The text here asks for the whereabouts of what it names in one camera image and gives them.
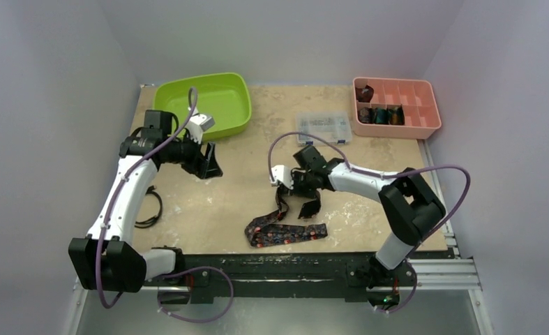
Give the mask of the dark floral patterned tie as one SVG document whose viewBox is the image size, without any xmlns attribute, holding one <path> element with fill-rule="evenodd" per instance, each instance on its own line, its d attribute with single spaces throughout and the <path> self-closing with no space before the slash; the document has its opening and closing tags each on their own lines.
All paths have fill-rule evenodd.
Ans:
<svg viewBox="0 0 549 335">
<path fill-rule="evenodd" d="M 289 190 L 288 196 L 295 196 Z M 325 239 L 329 236 L 326 223 L 307 225 L 286 224 L 284 218 L 277 218 L 278 208 L 263 216 L 255 217 L 244 228 L 244 234 L 251 247 L 265 248 L 306 241 Z"/>
</svg>

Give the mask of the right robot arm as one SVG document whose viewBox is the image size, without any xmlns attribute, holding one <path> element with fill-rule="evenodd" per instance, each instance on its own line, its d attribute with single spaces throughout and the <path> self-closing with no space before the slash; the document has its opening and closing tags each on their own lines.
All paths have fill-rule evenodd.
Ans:
<svg viewBox="0 0 549 335">
<path fill-rule="evenodd" d="M 386 284 L 395 278 L 407 256 L 445 218 L 446 209 L 426 180 L 413 168 L 383 172 L 351 165 L 346 158 L 325 159 L 309 145 L 294 155 L 296 168 L 270 165 L 274 186 L 299 195 L 318 190 L 344 192 L 381 204 L 391 228 L 381 248 L 369 260 L 372 283 Z"/>
</svg>

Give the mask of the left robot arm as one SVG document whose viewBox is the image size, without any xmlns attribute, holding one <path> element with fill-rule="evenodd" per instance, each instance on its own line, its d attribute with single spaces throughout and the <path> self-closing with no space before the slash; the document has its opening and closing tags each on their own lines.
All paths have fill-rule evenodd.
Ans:
<svg viewBox="0 0 549 335">
<path fill-rule="evenodd" d="M 111 292 L 138 292 L 144 282 L 161 277 L 168 285 L 186 278 L 181 250 L 155 247 L 138 253 L 132 247 L 143 199 L 163 164 L 177 164 L 199 179 L 220 177 L 213 142 L 203 136 L 215 121 L 194 111 L 179 122 L 176 115 L 147 110 L 143 126 L 122 143 L 116 176 L 103 209 L 85 237 L 70 241 L 68 254 L 82 286 Z"/>
</svg>

